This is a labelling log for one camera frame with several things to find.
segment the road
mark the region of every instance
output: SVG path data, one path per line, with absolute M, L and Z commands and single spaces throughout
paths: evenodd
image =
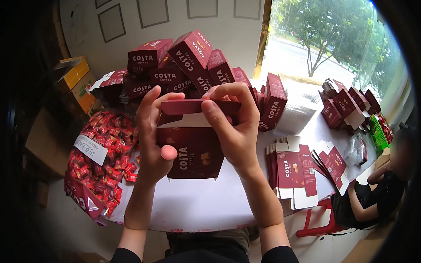
M 261 79 L 266 79 L 267 73 L 284 73 L 286 75 L 309 78 L 307 68 L 307 49 L 299 44 L 288 40 L 271 40 L 264 52 L 265 59 L 262 62 Z M 312 61 L 315 61 L 317 54 L 312 54 Z M 312 79 L 323 82 L 328 77 L 341 81 L 346 87 L 350 87 L 356 75 L 347 71 L 336 63 L 334 58 L 320 64 L 314 72 Z

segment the white wall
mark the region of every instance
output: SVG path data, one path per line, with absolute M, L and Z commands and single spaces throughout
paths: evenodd
M 259 0 L 238 0 L 237 5 L 242 6 L 237 10 L 247 9 L 247 2 L 259 3 Z M 104 43 L 98 14 L 118 3 L 126 35 Z M 86 56 L 96 78 L 112 70 L 126 68 L 127 52 L 143 43 L 161 38 L 175 40 L 194 29 L 199 29 L 214 49 L 221 49 L 233 67 L 242 67 L 252 78 L 263 8 L 264 0 L 261 1 L 260 20 L 234 18 L 234 0 L 219 0 L 218 17 L 188 19 L 186 0 L 168 0 L 170 21 L 142 29 L 136 0 L 112 0 L 98 9 L 94 0 L 60 0 L 61 24 L 70 54 L 73 57 Z

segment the green basket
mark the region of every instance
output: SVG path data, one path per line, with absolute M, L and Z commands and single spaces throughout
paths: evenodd
M 370 131 L 371 138 L 373 138 L 374 145 L 376 146 L 377 151 L 383 150 L 384 148 L 390 148 L 390 143 L 387 143 L 386 136 L 384 135 L 383 130 L 380 127 L 380 123 L 374 115 L 371 115 Z

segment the plastic bag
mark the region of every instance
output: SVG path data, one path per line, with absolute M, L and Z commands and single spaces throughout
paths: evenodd
M 120 203 L 122 180 L 136 181 L 139 164 L 130 157 L 139 149 L 138 133 L 129 116 L 105 111 L 95 113 L 76 139 L 64 191 L 93 219 L 110 216 Z
M 348 166 L 360 164 L 364 161 L 365 144 L 359 133 L 354 134 L 349 139 L 348 147 L 345 151 L 345 163 Z

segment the person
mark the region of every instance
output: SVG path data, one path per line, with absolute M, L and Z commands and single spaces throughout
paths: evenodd
M 407 182 L 413 172 L 416 160 L 413 147 L 416 134 L 410 128 L 395 133 L 390 147 L 390 160 L 375 170 L 367 179 L 371 185 L 352 181 L 344 196 L 335 193 L 330 197 L 337 224 L 356 229 L 364 229 L 384 222 L 398 207 Z
M 170 145 L 156 145 L 156 125 L 163 100 L 184 99 L 183 93 L 168 93 L 158 98 L 159 86 L 143 98 L 136 113 L 139 128 L 141 164 L 133 193 L 128 202 L 120 243 L 111 260 L 141 262 L 151 218 L 155 184 L 173 166 L 177 150 Z M 227 83 L 211 88 L 204 96 L 202 112 L 214 128 L 226 159 L 240 176 L 261 243 L 262 262 L 298 262 L 285 230 L 282 206 L 270 188 L 256 155 L 259 111 L 244 83 Z M 238 125 L 233 127 L 213 100 L 241 102 Z M 214 237 L 195 242 L 195 247 L 181 249 L 159 262 L 248 262 L 241 245 L 228 237 Z

